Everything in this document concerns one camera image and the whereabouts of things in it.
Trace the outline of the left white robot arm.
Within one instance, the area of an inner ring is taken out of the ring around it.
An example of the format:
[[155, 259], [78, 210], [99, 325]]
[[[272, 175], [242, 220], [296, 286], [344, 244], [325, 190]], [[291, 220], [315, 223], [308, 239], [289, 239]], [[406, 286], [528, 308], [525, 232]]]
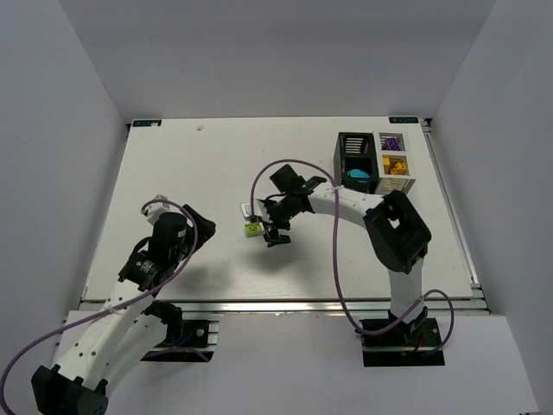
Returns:
[[189, 205], [146, 207], [152, 233], [137, 242], [101, 311], [51, 367], [39, 367], [31, 386], [41, 414], [104, 414], [122, 379], [158, 345], [175, 347], [182, 311], [157, 299], [216, 232], [213, 221]]

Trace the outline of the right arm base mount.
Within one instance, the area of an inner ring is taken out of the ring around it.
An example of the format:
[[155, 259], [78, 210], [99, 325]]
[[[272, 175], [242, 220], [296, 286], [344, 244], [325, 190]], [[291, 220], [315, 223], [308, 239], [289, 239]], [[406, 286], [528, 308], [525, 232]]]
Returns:
[[427, 318], [406, 340], [394, 328], [382, 335], [361, 335], [364, 367], [442, 367], [444, 354], [435, 350], [442, 343], [435, 318]]

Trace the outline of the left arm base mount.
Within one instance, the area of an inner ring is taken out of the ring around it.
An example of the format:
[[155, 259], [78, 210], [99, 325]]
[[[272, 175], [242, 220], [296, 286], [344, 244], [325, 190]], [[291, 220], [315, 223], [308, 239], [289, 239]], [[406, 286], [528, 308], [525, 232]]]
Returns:
[[219, 321], [212, 318], [184, 317], [166, 339], [149, 351], [142, 361], [171, 363], [208, 363], [218, 342]]

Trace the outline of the lime lego brick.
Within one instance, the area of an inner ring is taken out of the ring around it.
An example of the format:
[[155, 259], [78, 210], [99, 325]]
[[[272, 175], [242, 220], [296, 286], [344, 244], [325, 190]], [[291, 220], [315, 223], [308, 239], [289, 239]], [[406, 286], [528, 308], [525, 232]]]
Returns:
[[264, 234], [264, 226], [262, 222], [249, 222], [245, 223], [245, 236], [247, 238], [254, 238], [262, 236]]

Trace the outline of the teal rounded lego brick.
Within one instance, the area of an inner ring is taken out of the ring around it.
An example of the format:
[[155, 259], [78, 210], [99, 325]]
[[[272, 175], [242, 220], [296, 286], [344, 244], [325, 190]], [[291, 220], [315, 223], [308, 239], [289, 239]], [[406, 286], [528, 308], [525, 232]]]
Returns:
[[371, 176], [361, 169], [351, 169], [347, 171], [347, 176], [357, 182], [369, 182]]

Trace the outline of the yellow striped lego assembly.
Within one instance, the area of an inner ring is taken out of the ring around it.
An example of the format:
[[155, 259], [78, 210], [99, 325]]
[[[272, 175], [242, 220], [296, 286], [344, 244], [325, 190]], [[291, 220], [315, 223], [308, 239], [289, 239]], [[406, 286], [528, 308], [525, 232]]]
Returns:
[[409, 168], [405, 157], [384, 156], [383, 168], [386, 175], [407, 176]]

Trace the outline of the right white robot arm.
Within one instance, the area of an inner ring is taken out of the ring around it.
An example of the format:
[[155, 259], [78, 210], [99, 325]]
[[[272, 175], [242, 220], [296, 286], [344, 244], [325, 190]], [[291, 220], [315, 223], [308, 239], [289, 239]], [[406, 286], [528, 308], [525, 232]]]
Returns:
[[345, 188], [326, 171], [306, 180], [293, 169], [295, 160], [281, 159], [270, 180], [282, 196], [280, 201], [249, 195], [246, 217], [264, 226], [269, 247], [285, 245], [290, 238], [284, 232], [301, 213], [333, 216], [333, 230], [340, 220], [363, 227], [372, 249], [387, 269], [391, 289], [388, 324], [368, 330], [356, 330], [367, 336], [395, 331], [409, 340], [428, 315], [422, 289], [423, 261], [428, 252], [431, 232], [407, 195], [394, 190], [388, 195], [371, 195]]

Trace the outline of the purple lego brick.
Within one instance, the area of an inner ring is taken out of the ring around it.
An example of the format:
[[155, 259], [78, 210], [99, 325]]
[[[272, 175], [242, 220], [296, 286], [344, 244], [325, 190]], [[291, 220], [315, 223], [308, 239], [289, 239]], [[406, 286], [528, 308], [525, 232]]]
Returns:
[[381, 140], [382, 150], [402, 151], [402, 147], [395, 137], [385, 137]]

